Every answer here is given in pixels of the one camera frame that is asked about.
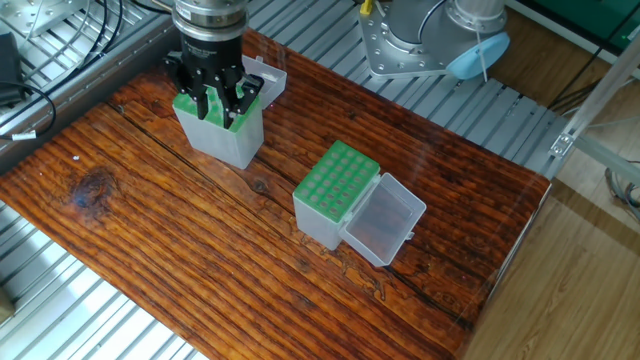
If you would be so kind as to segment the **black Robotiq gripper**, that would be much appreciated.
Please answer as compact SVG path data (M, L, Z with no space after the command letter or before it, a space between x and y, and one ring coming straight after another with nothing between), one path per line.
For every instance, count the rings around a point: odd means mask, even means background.
M242 64L241 36L222 42L181 37L182 52L169 52L164 58L168 75L181 94L188 94L203 120L209 112L207 85L220 80L220 100L224 109L223 126L229 129L238 115L244 115L264 86L264 79L248 74Z

